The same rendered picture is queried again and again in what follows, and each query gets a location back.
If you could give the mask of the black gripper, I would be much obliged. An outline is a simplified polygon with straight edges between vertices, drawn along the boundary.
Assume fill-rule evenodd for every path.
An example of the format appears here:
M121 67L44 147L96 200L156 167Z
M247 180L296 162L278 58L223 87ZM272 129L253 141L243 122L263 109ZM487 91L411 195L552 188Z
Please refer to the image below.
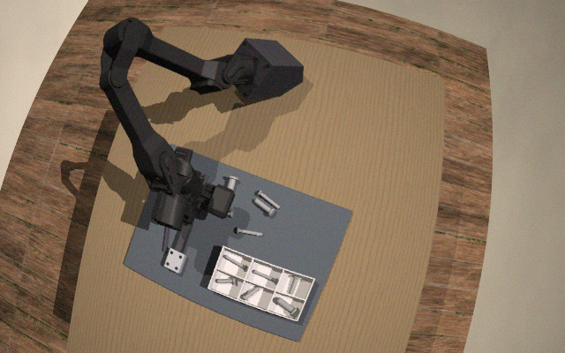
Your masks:
M234 191L220 184L216 186L207 182L203 185L205 178L200 176L201 173L198 170L195 171L197 173L196 185L190 192L182 194L188 199L191 199L192 196L196 198L199 202L197 208L222 219L226 218L235 198Z

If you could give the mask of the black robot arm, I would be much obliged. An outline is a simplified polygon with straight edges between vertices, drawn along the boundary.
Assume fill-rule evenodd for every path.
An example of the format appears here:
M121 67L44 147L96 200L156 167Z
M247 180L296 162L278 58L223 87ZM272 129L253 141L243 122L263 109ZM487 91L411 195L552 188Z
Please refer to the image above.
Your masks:
M188 199L181 194L190 192L197 183L191 165L193 150L178 146L174 151L152 128L127 79L134 57L187 77L191 82L190 90L199 94L222 91L245 82L253 84L260 59L236 53L203 60L154 37L150 28L134 17L119 22L103 37L100 89L132 143L139 172L150 191L158 192L151 219L181 231L182 224L193 224L196 215L192 206L196 198Z

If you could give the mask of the white compartment tray with metal parts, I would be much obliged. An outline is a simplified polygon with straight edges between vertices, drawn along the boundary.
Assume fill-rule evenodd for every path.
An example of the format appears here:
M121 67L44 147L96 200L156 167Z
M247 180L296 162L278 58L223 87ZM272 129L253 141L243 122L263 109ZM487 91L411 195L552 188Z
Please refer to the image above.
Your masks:
M225 248L227 248L228 250ZM258 309L260 309L261 307L261 310L263 311L266 312L271 311L271 313L273 314L282 316L287 319L293 319L295 321L298 321L298 318L305 305L305 301L308 298L308 295L314 283L313 278L292 272L290 270L281 267L276 268L276 266L269 264L267 262L247 256L241 252L231 250L228 247L225 248L221 251L211 281L208 285L208 289L211 289L212 291L215 291L222 295L224 294L224 296L226 297L230 297L241 303L248 304ZM240 255L239 253L243 254L244 256ZM246 269L243 270L242 267L239 267L238 265L225 259L224 255L227 255L232 259L236 260L237 262L246 265ZM266 279L260 275L255 274L254 270L266 274L270 277L278 278L278 280L276 283L272 282L269 279ZM296 285L293 294L290 294L289 293L290 287L294 280L294 278L292 278L293 275L297 277L301 277L301 280L298 279L298 283ZM237 284L217 283L217 280L233 279L233 277L236 277ZM249 293L257 286L260 288L260 290L258 290L249 298L247 298L248 301L246 301L242 297L242 295L245 296L247 293ZM276 291L276 289L278 291ZM298 310L292 316L290 316L290 313L287 312L276 302L279 297L285 300L293 307L298 308ZM270 308L268 308L269 306Z

